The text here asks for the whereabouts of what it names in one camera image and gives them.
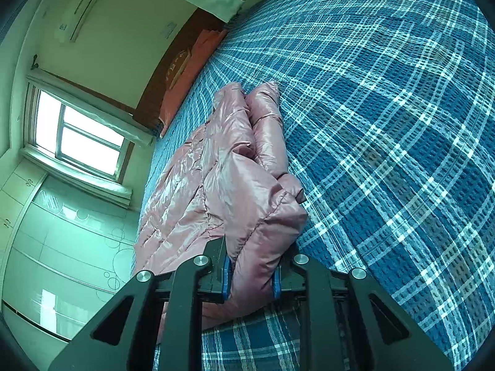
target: brown headboard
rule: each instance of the brown headboard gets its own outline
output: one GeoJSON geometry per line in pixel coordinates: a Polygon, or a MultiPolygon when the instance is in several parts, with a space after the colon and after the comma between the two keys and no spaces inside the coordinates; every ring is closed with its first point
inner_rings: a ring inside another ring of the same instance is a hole
{"type": "Polygon", "coordinates": [[[148,85],[144,89],[143,95],[139,100],[133,119],[139,124],[156,130],[160,121],[161,102],[165,94],[165,74],[172,60],[182,50],[192,48],[197,37],[203,29],[210,31],[221,31],[224,27],[224,22],[220,21],[216,16],[202,10],[196,9],[191,17],[184,24],[177,36],[168,47],[167,51],[161,58],[152,77],[149,79],[148,85]]]}

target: pillow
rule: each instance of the pillow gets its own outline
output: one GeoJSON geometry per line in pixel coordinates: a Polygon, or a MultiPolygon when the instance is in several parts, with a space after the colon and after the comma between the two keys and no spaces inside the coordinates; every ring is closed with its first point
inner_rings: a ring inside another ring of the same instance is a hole
{"type": "Polygon", "coordinates": [[[203,30],[191,49],[191,59],[185,65],[182,75],[177,76],[177,83],[173,89],[167,89],[160,108],[159,118],[163,123],[160,137],[165,135],[172,123],[182,102],[191,90],[197,75],[201,72],[210,56],[227,34],[222,32],[203,30]]]}
{"type": "Polygon", "coordinates": [[[167,70],[167,74],[165,75],[165,87],[167,90],[172,89],[181,76],[184,68],[186,67],[187,61],[191,58],[191,53],[189,50],[183,50],[170,64],[170,67],[167,70]]]}

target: blue plaid bedspread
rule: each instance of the blue plaid bedspread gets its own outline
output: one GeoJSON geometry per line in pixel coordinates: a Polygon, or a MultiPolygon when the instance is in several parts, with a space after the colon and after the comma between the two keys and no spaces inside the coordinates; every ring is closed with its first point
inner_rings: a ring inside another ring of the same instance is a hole
{"type": "MultiPolygon", "coordinates": [[[[366,268],[461,369],[495,323],[495,49],[473,0],[266,0],[196,80],[145,202],[216,90],[275,79],[300,249],[366,268]]],[[[206,370],[297,370],[299,321],[271,306],[203,336],[206,370]]]]}

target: wall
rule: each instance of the wall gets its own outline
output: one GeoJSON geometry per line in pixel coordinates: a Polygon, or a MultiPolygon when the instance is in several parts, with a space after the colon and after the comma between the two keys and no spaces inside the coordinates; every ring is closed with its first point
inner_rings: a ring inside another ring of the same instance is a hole
{"type": "MultiPolygon", "coordinates": [[[[137,212],[47,177],[14,238],[2,299],[38,325],[72,339],[129,280],[138,220],[137,212]]],[[[46,369],[63,344],[10,315],[14,336],[16,330],[22,333],[19,343],[46,369]],[[52,354],[31,348],[33,336],[52,354]]]]}
{"type": "Polygon", "coordinates": [[[70,0],[45,19],[40,67],[135,108],[158,62],[196,7],[184,0],[98,0],[74,43],[54,37],[70,0]],[[177,27],[169,38],[169,22],[177,27]]]}
{"type": "Polygon", "coordinates": [[[132,188],[130,209],[140,211],[143,203],[144,187],[148,180],[155,141],[151,146],[136,145],[132,151],[122,185],[132,188]]]}
{"type": "MultiPolygon", "coordinates": [[[[0,187],[20,161],[24,91],[13,93],[14,74],[19,67],[25,36],[41,0],[28,0],[0,44],[0,187]]],[[[29,59],[25,64],[29,68],[29,59]]]]}

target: puffer jacket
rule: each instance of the puffer jacket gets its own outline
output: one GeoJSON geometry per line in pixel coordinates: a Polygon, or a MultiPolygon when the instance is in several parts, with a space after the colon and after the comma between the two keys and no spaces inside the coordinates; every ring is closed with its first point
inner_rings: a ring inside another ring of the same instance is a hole
{"type": "Polygon", "coordinates": [[[288,172],[278,99],[274,82],[247,96],[239,83],[219,90],[212,115],[168,162],[140,223],[134,273],[173,271],[225,236],[230,297],[203,304],[203,328],[273,300],[271,276],[306,223],[303,189],[288,172]]]}

